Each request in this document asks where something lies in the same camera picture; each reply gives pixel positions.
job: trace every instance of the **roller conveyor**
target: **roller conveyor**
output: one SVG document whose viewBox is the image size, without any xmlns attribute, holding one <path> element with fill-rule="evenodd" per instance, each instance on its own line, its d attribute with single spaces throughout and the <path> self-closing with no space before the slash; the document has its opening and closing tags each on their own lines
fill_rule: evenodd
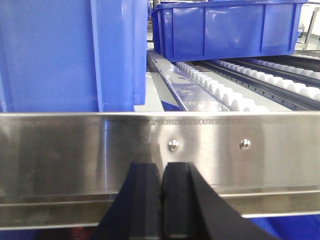
<svg viewBox="0 0 320 240">
<path fill-rule="evenodd" d="M 148 58 L 187 112 L 0 117 L 0 153 L 10 159 L 0 162 L 0 229 L 96 226 L 132 161 L 160 174 L 169 162 L 193 162 L 243 217 L 319 213 L 320 116 L 292 111 L 319 101 L 228 60 Z"/>
</svg>

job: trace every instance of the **screw head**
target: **screw head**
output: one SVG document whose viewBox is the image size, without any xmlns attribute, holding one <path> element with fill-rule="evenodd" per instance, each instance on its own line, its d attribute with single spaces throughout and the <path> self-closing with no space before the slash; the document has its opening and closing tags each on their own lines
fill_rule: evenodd
<svg viewBox="0 0 320 240">
<path fill-rule="evenodd" d="M 239 145 L 241 150 L 248 150 L 251 148 L 251 141 L 249 139 L 243 139 Z"/>
<path fill-rule="evenodd" d="M 179 149 L 179 142 L 177 140 L 171 140 L 169 141 L 168 143 L 168 149 L 171 151 L 171 152 L 175 152 Z"/>
</svg>

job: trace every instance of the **stainless steel rail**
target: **stainless steel rail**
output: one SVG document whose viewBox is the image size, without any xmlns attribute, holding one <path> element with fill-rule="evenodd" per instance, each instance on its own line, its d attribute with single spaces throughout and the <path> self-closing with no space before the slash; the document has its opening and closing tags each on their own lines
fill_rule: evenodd
<svg viewBox="0 0 320 240">
<path fill-rule="evenodd" d="M 148 50 L 147 54 L 148 61 L 155 66 L 182 110 L 229 111 L 224 104 L 163 56 L 153 50 Z"/>
<path fill-rule="evenodd" d="M 193 162 L 243 216 L 320 212 L 320 112 L 2 113 L 0 229 L 92 226 L 130 162 Z"/>
</svg>

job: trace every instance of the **metal side rail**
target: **metal side rail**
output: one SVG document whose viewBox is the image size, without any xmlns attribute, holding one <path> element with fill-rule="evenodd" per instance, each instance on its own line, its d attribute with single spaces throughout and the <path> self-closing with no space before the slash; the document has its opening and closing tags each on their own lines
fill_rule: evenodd
<svg viewBox="0 0 320 240">
<path fill-rule="evenodd" d="M 320 50 L 295 50 L 294 56 L 299 55 L 320 58 Z"/>
<path fill-rule="evenodd" d="M 163 56 L 153 50 L 148 50 L 147 55 L 149 65 L 156 68 L 183 111 L 229 111 L 221 101 Z"/>
<path fill-rule="evenodd" d="M 280 88 L 273 84 L 260 81 L 253 77 L 221 67 L 210 61 L 197 61 L 197 65 L 225 75 L 229 80 L 248 88 L 278 104 L 294 111 L 320 110 L 320 101 L 305 97 L 295 92 Z"/>
<path fill-rule="evenodd" d="M 259 56 L 255 59 L 270 61 L 277 64 L 295 66 L 297 68 L 308 69 L 320 72 L 320 60 L 301 56 L 281 55 L 281 56 Z"/>
<path fill-rule="evenodd" d="M 117 198 L 90 240 L 275 240 L 241 217 L 192 163 L 132 163 Z"/>
<path fill-rule="evenodd" d="M 301 74 L 296 74 L 293 72 L 288 72 L 288 71 L 284 71 L 281 69 L 276 69 L 273 67 L 263 66 L 260 64 L 250 62 L 250 59 L 235 59 L 235 58 L 233 58 L 233 59 L 226 59 L 226 61 L 233 63 L 233 64 L 241 65 L 245 68 L 250 68 L 253 70 L 257 70 L 259 72 L 264 72 L 266 74 L 272 74 L 277 77 L 282 77 L 284 79 L 292 80 L 297 83 L 306 84 L 308 87 L 320 88 L 319 79 L 316 79 L 313 77 L 304 76 Z"/>
<path fill-rule="evenodd" d="M 0 229 L 96 226 L 131 162 L 194 163 L 243 217 L 320 213 L 320 112 L 1 113 Z"/>
</svg>

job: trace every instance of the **blue plastic crate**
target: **blue plastic crate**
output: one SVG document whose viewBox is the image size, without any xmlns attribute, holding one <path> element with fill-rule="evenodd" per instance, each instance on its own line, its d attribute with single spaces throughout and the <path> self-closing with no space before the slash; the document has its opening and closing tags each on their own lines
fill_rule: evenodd
<svg viewBox="0 0 320 240">
<path fill-rule="evenodd" d="M 292 54 L 306 2 L 159 4 L 152 12 L 154 49 L 171 62 Z"/>
<path fill-rule="evenodd" d="M 4 112 L 144 104 L 148 0 L 1 0 Z"/>
</svg>

